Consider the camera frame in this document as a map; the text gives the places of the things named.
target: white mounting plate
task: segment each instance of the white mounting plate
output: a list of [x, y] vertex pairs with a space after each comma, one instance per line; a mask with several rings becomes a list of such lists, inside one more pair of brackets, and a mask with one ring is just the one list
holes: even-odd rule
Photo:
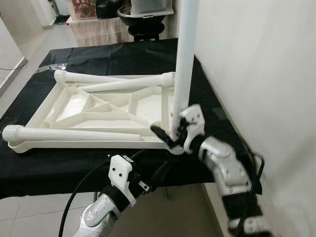
[[[141, 76], [115, 76], [137, 79]], [[141, 141], [24, 141], [8, 145], [17, 153], [31, 148], [167, 149], [150, 125], [170, 130], [173, 87], [151, 86], [87, 93], [78, 86], [56, 83], [26, 127], [140, 134]]]

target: table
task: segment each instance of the table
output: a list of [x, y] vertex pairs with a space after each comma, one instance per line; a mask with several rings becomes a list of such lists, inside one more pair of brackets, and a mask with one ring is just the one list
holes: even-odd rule
[[[106, 46], [56, 49], [40, 67], [67, 63], [67, 71], [94, 75], [152, 75], [175, 71], [177, 39], [120, 43]], [[35, 73], [0, 119], [0, 131], [9, 124], [26, 125], [55, 85], [54, 71]], [[237, 158], [254, 178], [253, 165], [232, 124], [227, 119], [195, 58], [190, 105], [199, 103], [204, 113], [207, 135], [231, 144]], [[108, 155], [131, 156], [134, 149], [31, 149], [23, 154], [11, 150], [0, 138], [0, 198], [25, 195], [71, 193], [78, 182]], [[137, 166], [144, 179], [153, 175], [166, 160], [172, 162], [161, 186], [213, 182], [198, 160], [189, 155], [174, 156], [166, 150], [148, 150]], [[79, 192], [102, 190], [109, 184], [109, 166], [95, 172]]]

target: white plastic tube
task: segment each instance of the white plastic tube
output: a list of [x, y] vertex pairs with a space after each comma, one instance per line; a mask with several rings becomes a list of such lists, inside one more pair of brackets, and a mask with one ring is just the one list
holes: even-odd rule
[[171, 139], [177, 140], [180, 124], [180, 111], [189, 104], [196, 26], [198, 18], [198, 0], [182, 0], [180, 6], [180, 26], [174, 85], [174, 103], [172, 110]]
[[86, 86], [80, 86], [78, 88], [85, 92], [94, 92], [94, 91], [146, 87], [146, 86], [154, 86], [154, 85], [173, 86], [174, 85], [173, 75], [174, 73], [170, 72], [170, 73], [164, 73], [164, 74], [153, 76], [153, 77], [116, 81], [116, 82], [102, 83], [102, 84], [96, 84], [96, 85], [86, 85]]
[[123, 78], [107, 77], [107, 76], [95, 76], [80, 73], [69, 73], [63, 70], [56, 70], [54, 72], [54, 78], [57, 82], [77, 82], [77, 83], [105, 83], [114, 81], [124, 81]]
[[7, 142], [23, 141], [140, 141], [139, 134], [28, 128], [8, 125], [2, 132]]

